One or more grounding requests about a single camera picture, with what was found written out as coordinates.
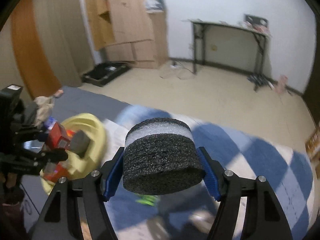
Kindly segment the blue white checkered rug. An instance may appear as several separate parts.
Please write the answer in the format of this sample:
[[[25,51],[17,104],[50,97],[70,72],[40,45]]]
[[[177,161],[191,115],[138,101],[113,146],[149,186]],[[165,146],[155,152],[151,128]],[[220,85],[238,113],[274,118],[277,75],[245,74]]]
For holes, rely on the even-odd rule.
[[[305,153],[241,131],[142,106],[106,112],[108,152],[125,147],[136,124],[177,119],[191,129],[203,180],[186,190],[157,196],[155,206],[136,202],[123,187],[105,204],[117,239],[302,239],[314,200]]]

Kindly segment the pink bag on floor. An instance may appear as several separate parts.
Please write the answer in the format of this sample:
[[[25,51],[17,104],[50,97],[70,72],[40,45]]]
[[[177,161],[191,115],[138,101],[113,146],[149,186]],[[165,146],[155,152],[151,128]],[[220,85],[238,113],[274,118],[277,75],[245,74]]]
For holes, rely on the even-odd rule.
[[[285,75],[280,76],[280,78],[277,82],[277,85],[275,87],[275,91],[278,94],[283,94],[286,91],[287,80],[288,80],[288,78]]]

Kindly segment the black white foam cylinder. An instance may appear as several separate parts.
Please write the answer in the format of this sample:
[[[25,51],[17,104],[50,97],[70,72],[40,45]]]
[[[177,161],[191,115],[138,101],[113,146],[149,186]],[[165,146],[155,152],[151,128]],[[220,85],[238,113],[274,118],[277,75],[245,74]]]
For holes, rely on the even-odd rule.
[[[205,171],[191,129],[172,118],[152,118],[133,126],[126,138],[123,187],[143,195],[164,195],[199,184]]]

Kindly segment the yellow plastic tray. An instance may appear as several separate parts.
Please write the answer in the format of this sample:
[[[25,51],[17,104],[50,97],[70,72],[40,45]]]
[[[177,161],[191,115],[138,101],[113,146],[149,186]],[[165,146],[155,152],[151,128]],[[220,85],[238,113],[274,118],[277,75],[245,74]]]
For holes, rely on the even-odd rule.
[[[84,178],[101,163],[107,150],[107,133],[103,123],[91,113],[81,113],[62,122],[70,134],[66,152],[68,159],[62,163],[71,180]]]

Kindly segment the beige cloth bag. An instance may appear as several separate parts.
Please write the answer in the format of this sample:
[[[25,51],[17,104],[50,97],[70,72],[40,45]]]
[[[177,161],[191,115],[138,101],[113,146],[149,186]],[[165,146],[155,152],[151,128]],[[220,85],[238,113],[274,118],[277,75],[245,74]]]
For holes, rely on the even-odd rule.
[[[47,121],[52,114],[55,99],[61,97],[63,93],[64,91],[59,89],[51,96],[38,96],[34,99],[34,102],[37,104],[37,113],[34,121],[35,126],[41,127]]]

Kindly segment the dark Huangshan cigarette box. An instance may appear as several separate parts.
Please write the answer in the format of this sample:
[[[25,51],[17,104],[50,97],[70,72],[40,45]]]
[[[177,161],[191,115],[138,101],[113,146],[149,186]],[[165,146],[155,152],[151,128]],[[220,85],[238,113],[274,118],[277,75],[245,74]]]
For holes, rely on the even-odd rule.
[[[82,131],[78,130],[72,137],[68,150],[75,153],[79,158],[83,158],[87,152],[90,145],[91,139],[88,135]]]

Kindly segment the black case on floor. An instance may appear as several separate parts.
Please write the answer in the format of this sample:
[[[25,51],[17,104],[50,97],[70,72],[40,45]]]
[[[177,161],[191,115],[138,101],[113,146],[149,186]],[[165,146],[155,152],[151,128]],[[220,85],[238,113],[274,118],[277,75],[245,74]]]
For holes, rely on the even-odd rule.
[[[131,69],[127,62],[104,62],[97,64],[92,70],[82,75],[83,83],[104,87],[117,77]]]

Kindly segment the red box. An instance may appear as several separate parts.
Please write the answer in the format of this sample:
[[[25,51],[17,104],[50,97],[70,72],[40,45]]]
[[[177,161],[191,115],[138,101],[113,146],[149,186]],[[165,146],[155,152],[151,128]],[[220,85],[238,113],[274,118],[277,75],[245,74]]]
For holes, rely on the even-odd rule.
[[[70,137],[67,134],[65,128],[58,122],[56,122],[52,129],[49,131],[46,146],[50,149],[63,148],[67,149],[70,144]]]

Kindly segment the wooden cabinet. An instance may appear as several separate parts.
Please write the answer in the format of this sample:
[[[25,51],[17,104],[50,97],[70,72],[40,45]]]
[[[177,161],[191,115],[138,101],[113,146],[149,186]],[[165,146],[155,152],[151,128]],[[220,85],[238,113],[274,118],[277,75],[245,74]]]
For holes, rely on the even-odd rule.
[[[93,48],[109,61],[158,69],[169,60],[166,12],[155,0],[84,0]]]

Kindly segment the red silver cigarette carton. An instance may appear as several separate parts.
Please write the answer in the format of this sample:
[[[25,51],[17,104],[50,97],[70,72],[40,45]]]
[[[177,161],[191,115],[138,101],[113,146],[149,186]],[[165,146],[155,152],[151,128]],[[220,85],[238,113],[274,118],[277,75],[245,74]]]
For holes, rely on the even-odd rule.
[[[43,169],[42,177],[52,183],[56,183],[61,177],[66,177],[69,179],[70,174],[68,172],[67,161],[48,163]]]

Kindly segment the black folding table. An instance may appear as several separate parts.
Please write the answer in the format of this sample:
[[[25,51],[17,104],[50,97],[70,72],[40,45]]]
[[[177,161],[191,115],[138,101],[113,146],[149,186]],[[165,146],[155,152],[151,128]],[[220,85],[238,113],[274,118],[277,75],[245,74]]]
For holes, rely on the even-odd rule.
[[[192,71],[199,66],[211,66],[237,74],[247,75],[254,91],[268,86],[271,81],[264,74],[265,58],[270,35],[263,25],[241,22],[191,20],[193,38]]]

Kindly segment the green toy on rug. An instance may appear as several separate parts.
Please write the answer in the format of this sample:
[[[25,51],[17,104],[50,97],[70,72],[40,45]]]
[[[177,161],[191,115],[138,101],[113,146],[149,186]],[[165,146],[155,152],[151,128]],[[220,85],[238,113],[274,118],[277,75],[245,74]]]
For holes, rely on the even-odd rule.
[[[155,206],[158,201],[157,196],[137,194],[137,197],[136,202],[142,205]]]

